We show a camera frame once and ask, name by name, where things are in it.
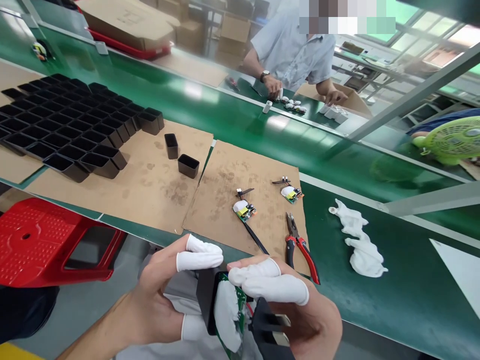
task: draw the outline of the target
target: red plastic stool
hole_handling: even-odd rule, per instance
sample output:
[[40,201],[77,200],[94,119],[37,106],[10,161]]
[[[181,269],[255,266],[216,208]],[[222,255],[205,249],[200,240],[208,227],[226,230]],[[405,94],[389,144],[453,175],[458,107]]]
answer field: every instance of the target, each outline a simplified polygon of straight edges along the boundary
[[114,272],[109,265],[127,236],[117,229],[96,267],[65,269],[93,227],[114,229],[39,198],[17,202],[0,216],[0,285],[41,288],[108,280]]

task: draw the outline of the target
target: man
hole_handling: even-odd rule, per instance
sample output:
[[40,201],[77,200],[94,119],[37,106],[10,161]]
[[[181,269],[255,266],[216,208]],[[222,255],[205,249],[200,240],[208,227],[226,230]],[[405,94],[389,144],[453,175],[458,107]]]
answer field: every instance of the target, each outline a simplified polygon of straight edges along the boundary
[[[136,287],[57,360],[109,360],[115,355],[117,360],[228,359],[218,338],[207,333],[196,302],[196,278],[174,284],[178,276],[188,277],[188,270],[213,268],[223,260],[220,247],[191,234],[154,253]],[[334,358],[342,319],[311,281],[267,255],[235,261],[227,269],[231,283],[252,297],[264,297],[273,311],[289,317],[291,327],[285,332],[295,359]]]
[[327,105],[339,104],[348,97],[330,79],[335,36],[301,33],[299,20],[298,8],[270,20],[251,40],[243,71],[264,83],[271,99],[281,88],[296,92],[307,79]]

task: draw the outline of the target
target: pliers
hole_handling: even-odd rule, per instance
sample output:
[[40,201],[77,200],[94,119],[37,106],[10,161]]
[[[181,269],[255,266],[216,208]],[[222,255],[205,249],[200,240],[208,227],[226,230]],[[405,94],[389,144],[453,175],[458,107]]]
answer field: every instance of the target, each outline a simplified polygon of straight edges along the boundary
[[297,229],[297,224],[295,224],[294,216],[292,213],[286,213],[286,224],[288,226],[289,235],[286,237],[286,263],[294,269],[294,250],[295,245],[300,248],[301,253],[308,263],[310,268],[311,279],[315,284],[320,285],[319,272],[317,271],[317,266],[314,263],[314,260],[310,256],[310,251],[307,248],[307,242],[299,236],[299,231]]

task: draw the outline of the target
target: hand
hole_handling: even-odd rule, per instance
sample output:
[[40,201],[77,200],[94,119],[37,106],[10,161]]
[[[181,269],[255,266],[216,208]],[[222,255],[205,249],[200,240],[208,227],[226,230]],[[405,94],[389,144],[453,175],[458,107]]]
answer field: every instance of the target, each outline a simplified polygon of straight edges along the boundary
[[116,326],[127,336],[128,344],[194,340],[188,337],[199,326],[205,328],[203,319],[176,311],[163,292],[177,272],[214,268],[222,261],[222,249],[191,234],[153,254],[136,287],[119,300],[114,310],[113,316],[117,314],[118,319]]
[[347,100],[349,97],[340,90],[332,89],[325,96],[325,104],[328,106],[337,105]]
[[342,338],[342,319],[335,304],[282,260],[258,255],[227,265],[231,283],[253,298],[264,297],[291,327],[283,331],[295,359],[331,360]]
[[280,89],[282,88],[282,82],[277,80],[272,75],[266,75],[263,77],[263,83],[268,90],[268,98],[275,100],[280,96]]

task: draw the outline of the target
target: floor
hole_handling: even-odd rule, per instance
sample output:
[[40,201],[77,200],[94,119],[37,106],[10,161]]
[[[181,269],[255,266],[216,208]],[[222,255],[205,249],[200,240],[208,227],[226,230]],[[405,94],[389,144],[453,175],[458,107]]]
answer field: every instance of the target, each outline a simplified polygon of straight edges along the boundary
[[[92,243],[83,244],[75,253],[83,260],[94,261],[96,252],[92,251],[92,246]],[[135,286],[148,250],[146,241],[129,235],[110,280],[62,286],[47,324],[34,336],[13,343],[44,359],[54,359],[123,293]],[[343,338],[335,360],[416,360],[419,356],[420,353],[413,349],[344,322]]]

